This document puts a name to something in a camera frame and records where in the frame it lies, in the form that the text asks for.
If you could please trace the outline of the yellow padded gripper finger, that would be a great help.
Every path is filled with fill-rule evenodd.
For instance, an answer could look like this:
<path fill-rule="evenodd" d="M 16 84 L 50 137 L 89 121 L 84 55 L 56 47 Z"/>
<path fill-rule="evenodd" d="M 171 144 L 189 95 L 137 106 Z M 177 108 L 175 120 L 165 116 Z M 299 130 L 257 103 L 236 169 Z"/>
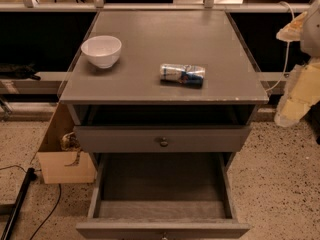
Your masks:
<path fill-rule="evenodd" d="M 281 28 L 276 34 L 278 40 L 284 42 L 300 41 L 302 28 L 307 12 L 303 12 L 295 17 L 290 23 Z"/>
<path fill-rule="evenodd" d="M 280 127 L 297 124 L 320 101 L 320 58 L 304 66 L 296 65 L 276 108 L 275 123 Z"/>

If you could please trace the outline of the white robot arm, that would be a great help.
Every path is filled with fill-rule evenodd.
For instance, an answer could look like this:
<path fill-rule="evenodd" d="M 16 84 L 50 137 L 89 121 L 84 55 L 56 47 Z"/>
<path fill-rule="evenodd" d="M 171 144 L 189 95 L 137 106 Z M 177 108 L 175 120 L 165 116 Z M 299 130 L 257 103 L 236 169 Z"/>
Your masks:
<path fill-rule="evenodd" d="M 277 105 L 275 123 L 281 127 L 297 124 L 320 101 L 320 0 L 284 26 L 276 34 L 284 42 L 300 42 L 300 49 L 310 56 L 305 66 L 296 66 Z"/>

